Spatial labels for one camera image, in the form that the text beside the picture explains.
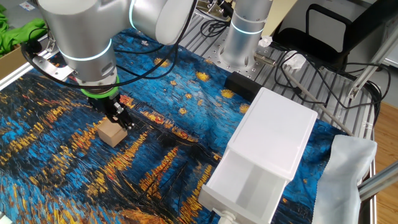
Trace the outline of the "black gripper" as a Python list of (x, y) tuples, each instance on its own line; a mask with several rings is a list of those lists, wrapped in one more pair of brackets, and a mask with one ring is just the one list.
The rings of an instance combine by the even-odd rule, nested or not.
[(123, 129), (132, 129), (135, 124), (127, 112), (126, 106), (120, 103), (120, 94), (115, 93), (105, 98), (88, 97), (88, 103), (96, 110), (106, 115), (112, 123), (118, 123)]

